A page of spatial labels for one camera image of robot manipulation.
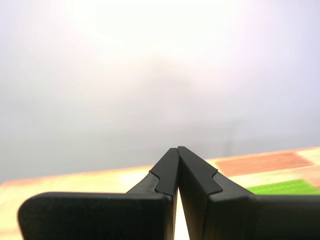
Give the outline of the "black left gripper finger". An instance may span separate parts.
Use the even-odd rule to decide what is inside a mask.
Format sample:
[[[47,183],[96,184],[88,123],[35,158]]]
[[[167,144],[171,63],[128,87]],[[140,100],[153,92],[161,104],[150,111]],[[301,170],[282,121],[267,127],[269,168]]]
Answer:
[[[184,146],[179,191],[192,240],[317,240],[318,195],[256,195]]]
[[[172,240],[179,153],[170,148],[126,193],[45,192],[17,220],[25,240]]]

